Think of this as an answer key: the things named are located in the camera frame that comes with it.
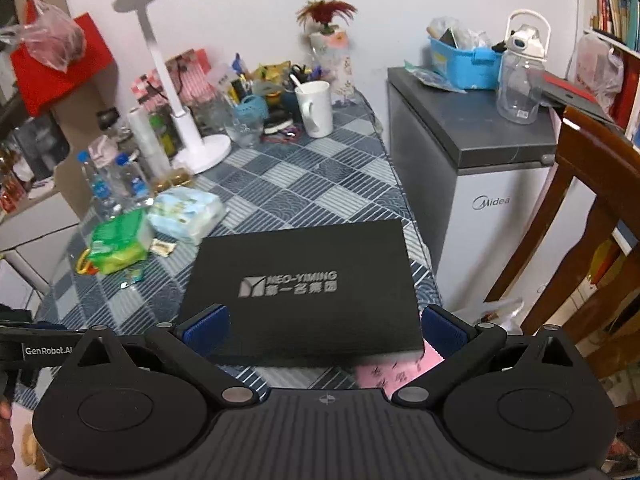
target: ribbed black surface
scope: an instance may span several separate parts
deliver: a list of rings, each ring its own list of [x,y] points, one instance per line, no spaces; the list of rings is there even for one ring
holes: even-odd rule
[[[80,477],[57,470],[47,478]],[[272,390],[259,406],[223,413],[190,455],[164,470],[135,478],[495,480],[522,476],[511,477],[472,462],[449,444],[428,412],[397,408],[379,390]],[[591,470],[564,477],[570,479],[604,480],[606,476]]]

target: dried plant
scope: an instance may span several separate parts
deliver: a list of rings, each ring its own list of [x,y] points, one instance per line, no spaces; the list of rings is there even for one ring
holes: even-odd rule
[[[329,35],[338,28],[337,25],[331,24],[336,16],[347,22],[353,19],[356,12],[358,9],[342,0],[309,0],[306,6],[298,11],[297,19],[301,25],[312,19],[322,25],[323,34]]]

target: blue bottle cap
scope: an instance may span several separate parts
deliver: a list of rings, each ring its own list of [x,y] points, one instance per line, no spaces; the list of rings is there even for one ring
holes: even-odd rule
[[[129,161],[129,155],[126,153],[121,153],[116,157],[116,164],[118,166],[124,166]]]

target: lamp base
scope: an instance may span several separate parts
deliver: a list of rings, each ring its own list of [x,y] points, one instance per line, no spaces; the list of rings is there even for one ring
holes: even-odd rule
[[[187,168],[193,174],[213,168],[231,151],[231,139],[226,135],[212,135],[202,139],[202,147],[196,152],[181,149],[174,157],[174,168]]]

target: plastic water bottle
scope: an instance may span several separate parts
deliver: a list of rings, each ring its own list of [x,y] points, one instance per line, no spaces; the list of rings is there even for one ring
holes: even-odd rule
[[[116,157],[116,164],[120,168],[120,179],[136,207],[151,205],[153,199],[149,197],[149,186],[139,165],[130,162],[126,153]]]
[[[84,173],[89,188],[100,203],[103,216],[115,218],[122,213],[122,206],[114,199],[111,187],[95,167],[89,152],[78,153],[78,161],[82,164],[82,173]]]

